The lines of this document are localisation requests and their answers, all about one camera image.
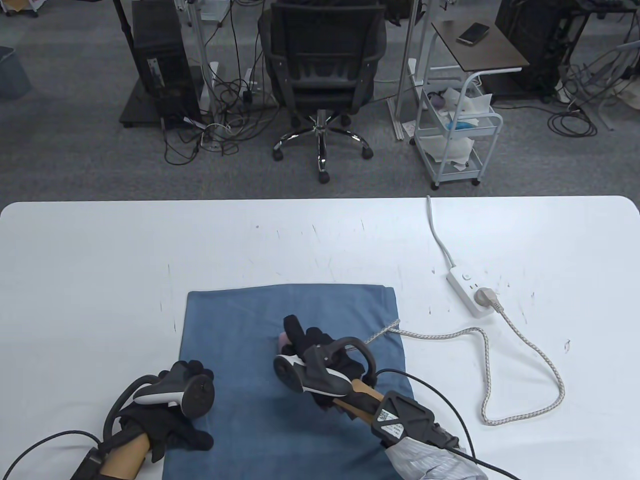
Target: blue cloth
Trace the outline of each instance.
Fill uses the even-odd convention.
[[[273,359],[289,314],[305,330],[317,326],[334,339],[363,340],[398,317],[393,289],[379,285],[189,293],[180,359],[214,371],[215,403],[195,426],[210,432],[215,445],[209,452],[168,451],[163,480],[400,478],[369,426],[335,408],[322,411],[311,395],[278,380]],[[379,369],[404,370],[399,335],[379,337],[370,347]],[[408,380],[396,374],[381,375],[376,389],[413,397]]]

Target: floor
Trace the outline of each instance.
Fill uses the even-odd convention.
[[[461,0],[444,15],[494,18],[498,4]],[[129,0],[125,10],[131,11]],[[259,10],[240,5],[233,10],[243,73],[253,63]],[[618,19],[593,19],[573,61],[589,61],[620,43],[629,18],[620,23]],[[399,76],[405,28],[387,26],[387,54],[378,80]],[[208,25],[206,33],[213,30]],[[191,29],[184,26],[183,32],[188,55],[198,58]],[[0,208],[30,200],[385,197],[430,192],[415,148],[407,140],[395,140],[384,101],[373,102],[353,118],[353,130],[375,151],[372,160],[362,160],[349,139],[330,138],[332,181],[327,185],[317,182],[311,138],[287,147],[283,162],[271,160],[272,144],[289,130],[284,112],[234,156],[201,152],[187,166],[166,164],[159,129],[124,129],[118,123],[137,75],[111,1],[56,0],[45,3],[37,19],[0,16],[0,45],[16,48],[33,83],[22,99],[0,102]],[[438,55],[446,61],[446,52]],[[209,57],[221,63],[225,79],[238,77],[230,22],[210,43]],[[374,98],[396,89],[397,83],[376,83]],[[404,120],[415,114],[411,98],[408,103]],[[617,129],[601,128],[598,136],[584,139],[552,134],[544,112],[503,111],[506,127],[483,183],[444,184],[435,195],[624,195],[640,205],[640,113],[623,104],[609,111]]]

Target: black office chair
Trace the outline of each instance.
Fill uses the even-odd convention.
[[[273,3],[259,21],[260,40],[273,95],[294,118],[313,125],[287,133],[273,147],[282,160],[282,147],[302,135],[315,133],[318,178],[326,171],[327,130],[349,136],[362,146],[362,157],[373,156],[369,144],[348,130],[328,127],[338,117],[358,112],[373,97],[373,79],[387,47],[385,7],[302,6]]]

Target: sticker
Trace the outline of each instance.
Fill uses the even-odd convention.
[[[388,412],[384,409],[382,409],[382,411],[378,415],[378,422],[386,422],[388,420],[397,420],[397,419],[398,417],[396,417],[393,413]],[[404,427],[401,423],[395,423],[392,425],[382,425],[380,429],[384,430],[388,434],[398,439],[400,439],[404,433]]]
[[[151,76],[153,77],[154,84],[156,84],[156,87],[166,86],[164,84],[164,78],[162,77],[162,72],[160,71],[160,64],[158,64],[158,59],[147,58],[147,64],[149,65],[149,70],[151,70]]]

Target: black computer case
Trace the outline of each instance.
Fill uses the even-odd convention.
[[[502,0],[495,25],[529,62],[509,77],[527,92],[552,95],[587,19],[575,0]]]
[[[134,54],[158,115],[171,123],[185,116],[200,121],[196,83],[173,1],[136,0],[131,6]]]

